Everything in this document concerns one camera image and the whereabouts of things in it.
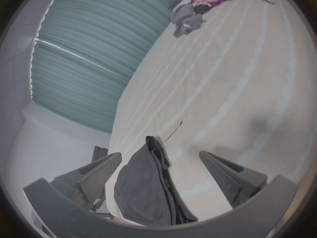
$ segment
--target wall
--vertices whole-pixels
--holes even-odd
[[[25,123],[10,151],[6,188],[30,223],[32,208],[23,188],[43,177],[54,177],[91,162],[95,145],[109,147],[111,135],[60,117],[30,102],[23,110]]]
[[[0,46],[0,177],[3,182],[11,146],[25,122],[22,109],[31,100],[29,70],[34,37],[52,1],[27,0]]]

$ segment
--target black string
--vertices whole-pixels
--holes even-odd
[[[180,124],[177,126],[177,128],[174,130],[174,132],[176,132],[176,130],[178,129],[179,126],[182,125],[182,123],[183,123],[183,121],[180,121]],[[166,140],[168,140],[174,134],[174,132],[167,139],[165,139],[162,143],[164,143]]]

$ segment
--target black garment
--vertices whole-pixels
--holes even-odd
[[[201,4],[201,5],[199,5],[199,6],[196,6],[195,8],[194,8],[194,12],[196,13],[196,14],[204,14],[204,13],[206,13],[206,12],[208,12],[211,8],[213,8],[214,6],[211,6],[211,7],[209,7],[208,5],[206,5],[206,4]]]
[[[197,221],[169,175],[160,143],[152,136],[119,172],[114,199],[125,219],[158,227]]]

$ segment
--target green curtain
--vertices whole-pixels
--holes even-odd
[[[54,0],[34,46],[32,99],[111,133],[118,100],[169,24],[169,0]]]

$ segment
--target teal curtain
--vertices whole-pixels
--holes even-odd
[[[54,0],[38,39],[84,59],[37,42],[32,99],[69,120],[111,133],[125,86],[169,24],[168,1]]]

